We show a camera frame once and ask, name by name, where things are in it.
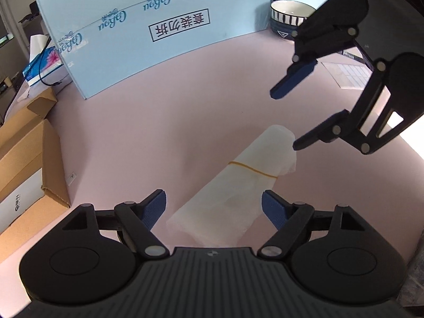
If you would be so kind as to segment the brown cardboard box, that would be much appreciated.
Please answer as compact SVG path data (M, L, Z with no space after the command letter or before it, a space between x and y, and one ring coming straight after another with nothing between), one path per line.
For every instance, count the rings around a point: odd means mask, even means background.
M60 137L47 119L56 102L48 88L1 127L1 260L71 206Z

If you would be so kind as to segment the dark blue striped bowl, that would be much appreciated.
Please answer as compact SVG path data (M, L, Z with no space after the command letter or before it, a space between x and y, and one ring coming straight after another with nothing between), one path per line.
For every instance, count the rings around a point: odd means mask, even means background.
M315 11L314 7L303 2L273 1L270 4L270 29L283 39L293 40L298 27Z

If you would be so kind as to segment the yellow rubber band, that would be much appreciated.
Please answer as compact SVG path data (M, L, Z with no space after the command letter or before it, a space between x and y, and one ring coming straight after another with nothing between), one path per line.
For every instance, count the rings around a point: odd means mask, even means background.
M272 178L272 179L277 179L278 178L278 176L275 176L275 175L272 175L272 174L268 174L268 173L266 173L264 171L255 169L255 168L253 168L253 167L251 167L251 166L249 166L247 164L243 164L241 162L231 161L231 162L228 163L228 165L234 165L234 166L238 166L238 167L243 167L244 169L248 169L249 171L252 171L252 172L254 172L256 174L260 174L261 176L265 176L265 177L268 177L268 178Z

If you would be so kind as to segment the black pen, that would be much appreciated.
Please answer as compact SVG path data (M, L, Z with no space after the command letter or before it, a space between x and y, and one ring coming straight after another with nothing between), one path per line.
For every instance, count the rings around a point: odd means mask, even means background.
M358 62L363 63L364 61L363 55L359 51L356 51L355 49L343 50L342 55Z

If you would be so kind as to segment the light blue GoRou carton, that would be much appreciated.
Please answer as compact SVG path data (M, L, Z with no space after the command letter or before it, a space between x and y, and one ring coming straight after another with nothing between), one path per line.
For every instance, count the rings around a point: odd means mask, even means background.
M36 0L84 98L183 53L266 29L276 0ZM294 0L320 7L326 0Z

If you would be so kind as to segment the blue tissue pack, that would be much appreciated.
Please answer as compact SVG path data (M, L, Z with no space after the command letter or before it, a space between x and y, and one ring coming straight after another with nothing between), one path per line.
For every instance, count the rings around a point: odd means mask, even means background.
M23 76L29 87L37 84L59 87L66 84L68 71L50 37L44 34L30 37L29 64L24 68Z

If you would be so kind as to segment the white nonwoven shopping bag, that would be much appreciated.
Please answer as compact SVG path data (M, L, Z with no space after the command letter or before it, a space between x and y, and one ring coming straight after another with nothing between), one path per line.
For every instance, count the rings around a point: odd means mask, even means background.
M295 171L295 135L281 125L267 128L233 161L275 176ZM262 193L277 179L226 165L167 221L172 232L185 233L206 248L234 247L261 215Z

